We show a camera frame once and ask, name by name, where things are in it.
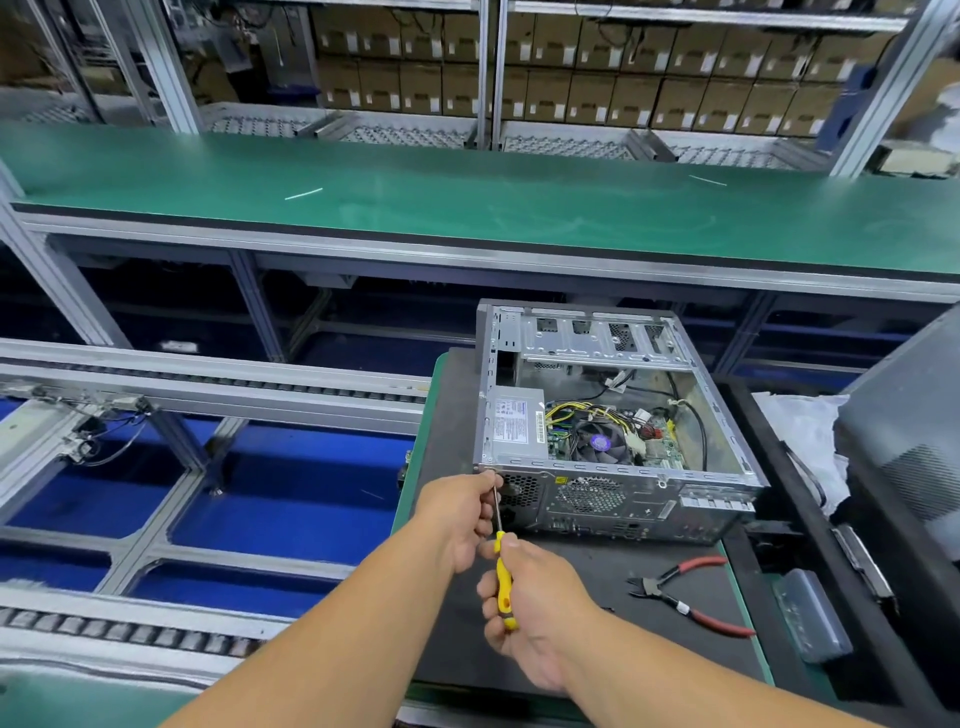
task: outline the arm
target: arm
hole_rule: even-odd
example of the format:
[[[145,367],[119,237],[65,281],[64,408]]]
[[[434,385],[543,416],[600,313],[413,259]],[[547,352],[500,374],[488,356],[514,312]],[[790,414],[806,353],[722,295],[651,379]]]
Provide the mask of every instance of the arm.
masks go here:
[[[425,485],[413,519],[162,728],[391,725],[451,577],[492,532],[500,483],[488,472]]]
[[[481,552],[492,557],[492,546]],[[528,677],[549,690],[566,691],[598,728],[710,725],[744,728],[865,728],[873,725],[791,692],[720,667],[662,637],[600,609],[580,577],[560,556],[519,541],[502,543],[513,574],[510,634],[497,615],[496,578],[484,574],[486,634],[494,649],[513,657]]]

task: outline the black anti-static mat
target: black anti-static mat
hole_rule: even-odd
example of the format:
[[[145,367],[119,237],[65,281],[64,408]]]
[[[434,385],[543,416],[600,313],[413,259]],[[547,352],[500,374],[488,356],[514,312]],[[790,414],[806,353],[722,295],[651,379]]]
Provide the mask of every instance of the black anti-static mat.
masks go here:
[[[473,357],[472,350],[451,350],[439,385],[432,385],[439,386],[439,395],[420,467],[418,491],[435,478],[471,471],[479,386]],[[665,604],[634,599],[627,594],[625,579],[628,577],[656,576],[685,559],[714,553],[713,549],[576,536],[527,535],[524,538],[568,559],[596,602],[612,607],[619,617],[721,665],[764,679],[753,640],[716,635]],[[484,641],[476,583],[490,568],[489,562],[478,560],[472,569],[454,577],[415,680],[477,689],[540,692],[512,661],[495,654]],[[744,623],[726,569],[711,567],[692,571],[672,583],[670,591],[713,617],[733,624]]]

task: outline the workbench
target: workbench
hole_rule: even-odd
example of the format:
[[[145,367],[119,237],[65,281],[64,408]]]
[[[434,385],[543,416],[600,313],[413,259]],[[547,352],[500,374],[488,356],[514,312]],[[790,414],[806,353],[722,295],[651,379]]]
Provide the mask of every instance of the workbench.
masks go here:
[[[952,182],[14,122],[0,158],[34,232],[394,278],[960,299]]]

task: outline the open computer chassis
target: open computer chassis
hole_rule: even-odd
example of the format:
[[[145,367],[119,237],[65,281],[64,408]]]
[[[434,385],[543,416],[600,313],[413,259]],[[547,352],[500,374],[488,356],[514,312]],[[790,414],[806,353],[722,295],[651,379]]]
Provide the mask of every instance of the open computer chassis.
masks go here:
[[[510,530],[711,544],[734,522],[753,515],[753,501],[767,487],[670,312],[482,301],[477,365],[474,467],[503,475],[501,514]],[[617,374],[647,388],[618,393],[604,387],[597,396],[598,386]],[[564,459],[548,449],[550,400],[583,398],[598,407],[626,401],[646,415],[640,400],[656,395],[645,393],[666,394],[667,387],[679,391],[678,399],[695,407],[703,422],[701,430],[690,406],[675,404],[671,432],[683,456],[649,467],[647,461]],[[704,442],[709,470],[701,467],[707,463]]]

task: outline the screwdriver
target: screwdriver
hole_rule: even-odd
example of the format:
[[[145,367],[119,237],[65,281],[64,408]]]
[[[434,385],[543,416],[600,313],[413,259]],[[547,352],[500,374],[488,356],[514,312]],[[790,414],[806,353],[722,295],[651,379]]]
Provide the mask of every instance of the screwdriver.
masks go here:
[[[503,522],[500,520],[500,494],[496,488],[493,489],[493,512],[496,515],[496,541],[493,543],[493,553],[500,553],[500,542],[503,540]],[[508,632],[516,629],[516,617],[514,617],[514,608],[510,604],[510,591],[514,587],[514,578],[507,571],[507,565],[503,563],[500,556],[496,557],[496,606],[500,610],[500,616],[507,627]]]

